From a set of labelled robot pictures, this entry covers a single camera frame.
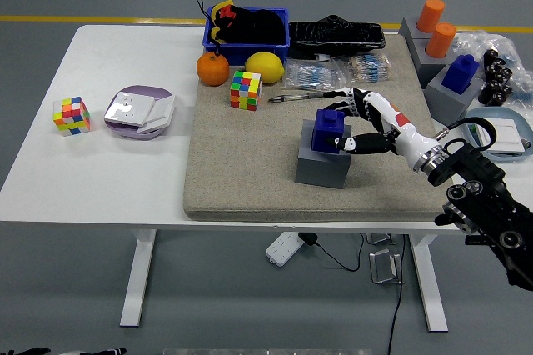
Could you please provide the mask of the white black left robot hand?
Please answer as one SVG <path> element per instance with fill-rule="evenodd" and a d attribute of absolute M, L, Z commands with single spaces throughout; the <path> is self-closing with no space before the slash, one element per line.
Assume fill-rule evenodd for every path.
<path fill-rule="evenodd" d="M 23 350 L 21 352 L 16 352 L 14 349 L 7 350 L 6 352 L 1 352 L 1 355 L 46 355 L 51 354 L 52 350 L 48 347 L 30 347 L 29 349 Z M 82 350 L 71 350 L 67 352 L 62 352 L 62 355 L 124 355 L 127 353 L 126 348 L 110 348 L 104 349 L 96 352 L 85 352 Z"/>

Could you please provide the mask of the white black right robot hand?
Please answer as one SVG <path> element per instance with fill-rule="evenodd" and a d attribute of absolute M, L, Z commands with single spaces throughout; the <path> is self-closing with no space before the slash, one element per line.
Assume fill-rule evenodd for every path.
<path fill-rule="evenodd" d="M 446 155 L 438 141 L 419 134 L 415 125 L 380 93 L 349 87 L 327 91 L 323 97 L 341 97 L 341 101 L 328 108 L 363 118 L 376 129 L 373 133 L 353 137 L 328 138 L 326 141 L 336 148 L 350 154 L 391 151 L 404 157 L 413 171 L 426 174 L 445 160 Z"/>

